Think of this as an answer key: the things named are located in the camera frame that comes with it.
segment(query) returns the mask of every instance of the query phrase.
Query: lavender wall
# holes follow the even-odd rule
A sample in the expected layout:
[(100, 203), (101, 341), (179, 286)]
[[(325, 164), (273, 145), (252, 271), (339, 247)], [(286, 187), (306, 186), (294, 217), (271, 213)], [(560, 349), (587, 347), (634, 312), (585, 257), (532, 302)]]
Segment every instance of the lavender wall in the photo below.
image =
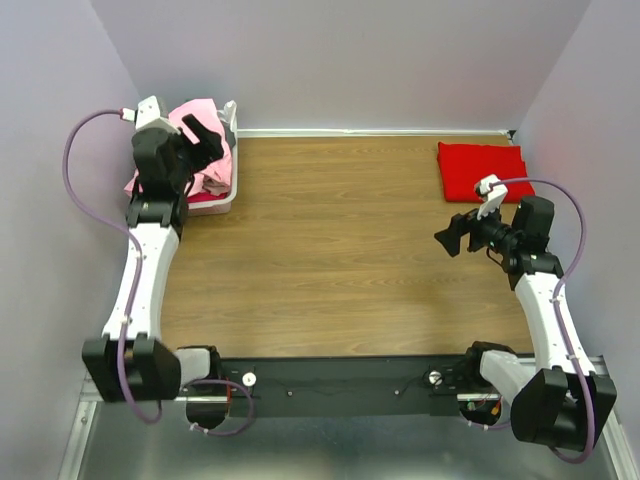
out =
[(143, 96), (242, 128), (516, 128), (588, 0), (91, 0)]
[[(0, 36), (0, 478), (50, 480), (78, 403), (82, 342), (107, 318), (126, 248), (72, 206), (62, 148), (80, 117), (138, 95), (84, 0), (5, 2)], [(129, 138), (99, 121), (72, 160), (82, 196), (114, 218)]]
[[(594, 2), (517, 135), (530, 173), (561, 182), (587, 216), (582, 264), (567, 288), (590, 354), (604, 354), (618, 387), (617, 409), (640, 455), (640, 3)], [(575, 212), (558, 201), (552, 247), (565, 264), (578, 240)]]

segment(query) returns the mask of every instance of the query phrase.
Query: folded red towel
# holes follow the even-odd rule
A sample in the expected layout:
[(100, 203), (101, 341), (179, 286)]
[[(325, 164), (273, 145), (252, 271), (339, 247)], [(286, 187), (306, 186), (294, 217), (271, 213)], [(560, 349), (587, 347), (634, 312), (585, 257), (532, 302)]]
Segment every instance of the folded red towel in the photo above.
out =
[(187, 198), (189, 203), (200, 203), (200, 202), (212, 202), (213, 200), (222, 200), (223, 198), (227, 198), (228, 193), (222, 193), (220, 195), (213, 195), (209, 192), (198, 192), (194, 195), (191, 195)]
[[(499, 179), (526, 177), (519, 146), (438, 144), (438, 165), (447, 202), (482, 203), (474, 186), (484, 177), (495, 174)], [(518, 203), (525, 195), (535, 195), (531, 184), (515, 183), (507, 187), (504, 203)]]

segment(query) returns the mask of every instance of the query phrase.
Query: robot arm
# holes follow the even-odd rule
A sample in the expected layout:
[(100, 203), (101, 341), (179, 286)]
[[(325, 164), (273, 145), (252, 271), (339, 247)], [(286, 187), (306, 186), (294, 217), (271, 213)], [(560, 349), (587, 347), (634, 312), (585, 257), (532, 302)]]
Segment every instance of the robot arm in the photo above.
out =
[[(579, 373), (586, 377), (594, 405), (596, 440), (613, 408), (615, 386), (609, 377), (596, 374), (585, 355), (564, 286), (554, 298), (564, 273), (558, 258), (547, 250), (553, 203), (536, 196), (524, 197), (512, 223), (502, 223), (500, 204), (507, 190), (504, 185), (494, 188), (496, 182), (499, 179), (494, 175), (483, 179), (476, 187), (484, 200), (482, 206), (455, 215), (449, 228), (436, 233), (435, 238), (452, 257), (460, 252), (460, 240), (467, 233), (470, 252), (487, 248), (502, 255), (502, 269), (527, 318), (536, 374), (531, 378), (507, 347), (496, 349), (495, 345), (479, 342), (470, 349), (472, 354), (468, 352), (472, 360), (466, 369), (477, 383), (493, 385), (511, 405), (511, 425), (516, 438), (580, 451), (585, 446), (587, 415)], [(562, 325), (554, 304), (561, 313)], [(567, 353), (562, 328), (575, 351), (579, 373)]]
[[(205, 347), (175, 354), (169, 351), (160, 341), (160, 313), (169, 266), (187, 218), (185, 189), (196, 172), (222, 158), (222, 139), (193, 115), (187, 115), (182, 121), (198, 137), (199, 142), (194, 144), (170, 122), (156, 97), (143, 100), (135, 111), (124, 109), (122, 118), (136, 126), (131, 143), (139, 175), (127, 209), (127, 224), (142, 251), (129, 241), (111, 316), (101, 338), (84, 343), (82, 357), (105, 401), (122, 401), (115, 358), (123, 321), (128, 321), (125, 361), (132, 394), (137, 400), (173, 399), (181, 385), (209, 375), (217, 355), (214, 349)], [(125, 304), (140, 255), (139, 287), (131, 314), (125, 319)]]

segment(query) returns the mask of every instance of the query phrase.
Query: wooden surface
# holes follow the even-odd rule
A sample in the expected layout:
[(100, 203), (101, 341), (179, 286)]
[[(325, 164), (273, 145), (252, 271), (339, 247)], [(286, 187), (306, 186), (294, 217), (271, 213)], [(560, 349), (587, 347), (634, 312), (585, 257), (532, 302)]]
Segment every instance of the wooden surface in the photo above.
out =
[[(231, 212), (191, 218), (184, 230), (164, 342), (216, 345), (227, 357), (462, 353), (474, 340), (532, 351), (500, 268), (483, 252), (452, 259), (433, 239), (474, 208), (443, 200), (440, 140), (507, 144), (240, 140)], [(504, 209), (509, 221), (513, 211)]]

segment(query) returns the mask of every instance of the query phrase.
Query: pink clothing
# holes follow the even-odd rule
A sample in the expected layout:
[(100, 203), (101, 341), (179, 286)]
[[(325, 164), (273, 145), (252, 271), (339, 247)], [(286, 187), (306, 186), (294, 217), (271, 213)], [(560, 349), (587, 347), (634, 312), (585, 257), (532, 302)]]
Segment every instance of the pink clothing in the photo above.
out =
[[(180, 105), (169, 114), (169, 120), (174, 125), (181, 127), (185, 135), (194, 143), (198, 143), (198, 138), (189, 130), (189, 128), (182, 123), (182, 117), (192, 113), (207, 129), (212, 132), (220, 134), (222, 137), (222, 148), (224, 155), (220, 160), (210, 163), (207, 168), (201, 170), (195, 175), (195, 182), (193, 188), (189, 192), (189, 197), (198, 193), (210, 193), (213, 195), (222, 195), (227, 193), (231, 188), (231, 171), (233, 169), (233, 160), (231, 157), (231, 150), (225, 136), (224, 127), (222, 122), (218, 118), (218, 112), (216, 104), (211, 98), (201, 98), (191, 100), (187, 103)], [(124, 191), (127, 195), (131, 196), (133, 191), (133, 184), (138, 171), (136, 170), (133, 178), (124, 187)]]

